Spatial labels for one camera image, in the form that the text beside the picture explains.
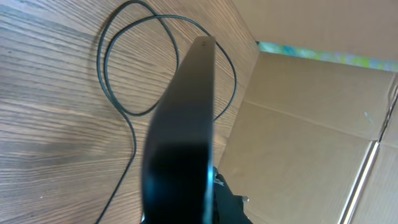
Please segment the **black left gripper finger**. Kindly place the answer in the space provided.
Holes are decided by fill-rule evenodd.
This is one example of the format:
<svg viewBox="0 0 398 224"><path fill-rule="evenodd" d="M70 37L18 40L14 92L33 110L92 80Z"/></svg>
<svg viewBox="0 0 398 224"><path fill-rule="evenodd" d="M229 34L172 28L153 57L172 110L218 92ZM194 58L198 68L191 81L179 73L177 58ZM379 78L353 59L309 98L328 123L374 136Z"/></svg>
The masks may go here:
<svg viewBox="0 0 398 224"><path fill-rule="evenodd" d="M244 213L244 196L234 195L218 169L213 171L213 223L252 224Z"/></svg>

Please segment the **blue Galaxy smartphone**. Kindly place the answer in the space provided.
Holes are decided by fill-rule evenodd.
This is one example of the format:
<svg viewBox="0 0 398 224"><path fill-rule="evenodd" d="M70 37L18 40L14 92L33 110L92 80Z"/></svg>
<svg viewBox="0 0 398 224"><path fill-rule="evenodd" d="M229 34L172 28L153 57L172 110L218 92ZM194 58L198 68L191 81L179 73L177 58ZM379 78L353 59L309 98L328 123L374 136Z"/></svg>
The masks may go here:
<svg viewBox="0 0 398 224"><path fill-rule="evenodd" d="M211 223L215 40L197 37L153 114L142 162L145 223Z"/></svg>

